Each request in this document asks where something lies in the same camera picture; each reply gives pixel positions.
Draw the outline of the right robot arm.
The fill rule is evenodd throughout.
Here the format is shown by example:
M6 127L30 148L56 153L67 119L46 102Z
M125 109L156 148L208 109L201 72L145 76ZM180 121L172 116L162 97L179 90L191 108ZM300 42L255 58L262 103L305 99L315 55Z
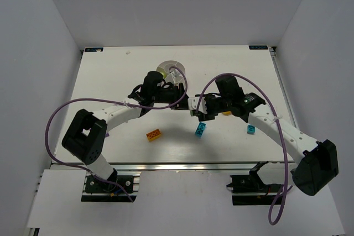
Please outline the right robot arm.
M245 94L235 75L213 78L218 94L203 92L188 101L199 121L213 120L219 113L233 116L259 129L282 148L296 163L293 184L308 196L316 195L339 173L337 149L326 139L316 140L292 126L279 115L264 92Z

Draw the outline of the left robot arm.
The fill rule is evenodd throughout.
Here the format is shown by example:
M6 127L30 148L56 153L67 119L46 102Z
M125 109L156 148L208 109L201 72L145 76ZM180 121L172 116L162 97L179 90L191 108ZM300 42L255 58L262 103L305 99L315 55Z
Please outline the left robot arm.
M95 112L79 110L64 135L62 146L86 165L100 181L115 182L117 171L102 155L106 134L156 109L156 103L166 103L166 108L171 109L179 104L187 107L188 83L184 74L182 78L182 82L172 84L166 82L160 72L150 71L143 83L136 86L123 102L116 102Z

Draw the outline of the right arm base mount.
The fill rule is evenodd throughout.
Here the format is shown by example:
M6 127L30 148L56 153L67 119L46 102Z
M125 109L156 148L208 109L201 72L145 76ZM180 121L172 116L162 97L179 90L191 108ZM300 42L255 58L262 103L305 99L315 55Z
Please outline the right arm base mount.
M269 206L282 187L284 164L269 161L258 162L247 174L230 176L226 185L232 194L234 206Z

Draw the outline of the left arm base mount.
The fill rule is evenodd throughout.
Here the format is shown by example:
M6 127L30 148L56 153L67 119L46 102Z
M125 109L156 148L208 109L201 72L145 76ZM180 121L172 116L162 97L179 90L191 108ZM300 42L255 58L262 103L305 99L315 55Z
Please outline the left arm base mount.
M135 201L140 183L140 172L119 171L115 180L117 185L99 181L91 174L86 174L82 189L81 202L132 203Z

